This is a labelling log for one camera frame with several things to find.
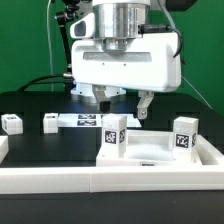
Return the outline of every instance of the black table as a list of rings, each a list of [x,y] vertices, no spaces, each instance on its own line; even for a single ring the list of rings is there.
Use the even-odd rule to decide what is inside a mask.
[[[112,113],[133,113],[139,98],[112,104]],[[8,92],[0,114],[23,119],[24,134],[9,136],[1,168],[95,166],[100,128],[60,128],[43,134],[45,113],[98,113],[61,92]],[[143,130],[172,131],[179,116],[199,118],[199,134],[224,152],[224,118],[184,94],[156,94]],[[110,192],[0,195],[0,223],[223,223],[224,191]]]

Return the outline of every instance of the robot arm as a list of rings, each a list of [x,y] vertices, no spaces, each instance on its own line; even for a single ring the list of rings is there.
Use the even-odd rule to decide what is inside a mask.
[[[145,24],[150,10],[163,9],[161,5],[186,10],[195,1],[63,0],[66,19],[75,15],[80,18],[70,28],[71,37],[82,39],[72,47],[72,74],[77,83],[89,85],[100,111],[109,111],[110,99],[105,94],[108,86],[139,90],[139,119],[147,117],[153,92],[178,88],[178,32],[170,32],[175,28],[172,26],[168,29]]]

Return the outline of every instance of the white cube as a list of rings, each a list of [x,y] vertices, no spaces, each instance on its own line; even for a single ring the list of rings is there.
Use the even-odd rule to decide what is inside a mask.
[[[123,157],[126,151],[127,116],[108,114],[102,119],[102,146],[111,155]]]
[[[45,134],[58,133],[58,114],[57,113],[45,114],[43,125]]]
[[[15,114],[4,114],[1,116],[2,129],[8,135],[23,133],[23,121]]]
[[[195,149],[199,120],[196,118],[179,117],[174,120],[173,158],[191,161]]]

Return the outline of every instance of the green backdrop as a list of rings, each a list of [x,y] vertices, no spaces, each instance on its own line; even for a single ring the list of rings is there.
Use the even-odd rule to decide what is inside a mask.
[[[51,5],[51,36],[54,73],[66,71],[64,52],[54,15],[63,10],[56,0]],[[48,0],[0,0],[0,92],[17,90],[28,81],[50,74],[46,14]],[[182,74],[224,115],[224,1],[198,0],[187,12],[172,13],[183,34]],[[167,22],[160,12],[150,16],[153,23]],[[39,90],[40,86],[30,90]],[[182,82],[177,92],[199,99]]]

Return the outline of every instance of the black cable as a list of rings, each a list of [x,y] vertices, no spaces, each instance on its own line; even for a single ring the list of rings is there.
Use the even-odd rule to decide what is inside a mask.
[[[53,81],[53,82],[35,82],[35,83],[29,83],[26,85],[26,88],[23,89],[23,91],[25,89],[27,89],[29,86],[32,86],[32,85],[44,85],[44,84],[57,84],[57,83],[61,83],[61,84],[64,84],[64,82],[57,82],[57,81]]]
[[[62,74],[47,75],[47,76],[42,76],[42,77],[33,79],[32,81],[30,81],[27,84],[25,84],[22,87],[20,87],[17,91],[24,91],[27,87],[29,87],[33,83],[37,83],[38,81],[42,81],[42,80],[46,80],[46,79],[54,79],[54,78],[63,78],[63,75]]]
[[[138,27],[139,34],[145,33],[165,33],[167,31],[173,31],[178,36],[178,48],[176,53],[174,54],[174,58],[180,54],[182,47],[183,47],[183,39],[181,33],[178,29],[169,26],[169,25],[141,25]]]

